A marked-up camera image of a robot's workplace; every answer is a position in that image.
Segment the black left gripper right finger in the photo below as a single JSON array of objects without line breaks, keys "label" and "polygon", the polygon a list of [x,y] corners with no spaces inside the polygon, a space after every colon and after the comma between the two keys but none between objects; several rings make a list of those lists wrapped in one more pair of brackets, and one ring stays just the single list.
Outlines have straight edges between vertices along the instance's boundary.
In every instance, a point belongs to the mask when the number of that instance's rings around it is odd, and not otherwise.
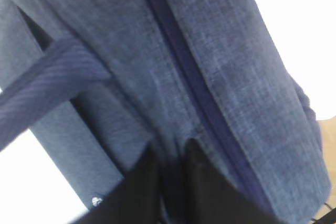
[{"label": "black left gripper right finger", "polygon": [[183,168],[187,223],[280,223],[237,191],[213,166],[195,139],[186,145]]}]

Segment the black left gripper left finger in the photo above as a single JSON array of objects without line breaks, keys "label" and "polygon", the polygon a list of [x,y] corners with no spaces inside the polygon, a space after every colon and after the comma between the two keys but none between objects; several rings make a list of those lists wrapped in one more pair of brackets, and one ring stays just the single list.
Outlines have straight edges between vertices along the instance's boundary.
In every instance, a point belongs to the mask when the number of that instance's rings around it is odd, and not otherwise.
[{"label": "black left gripper left finger", "polygon": [[153,149],[148,146],[124,180],[75,223],[151,224],[159,222],[159,215],[159,163]]}]

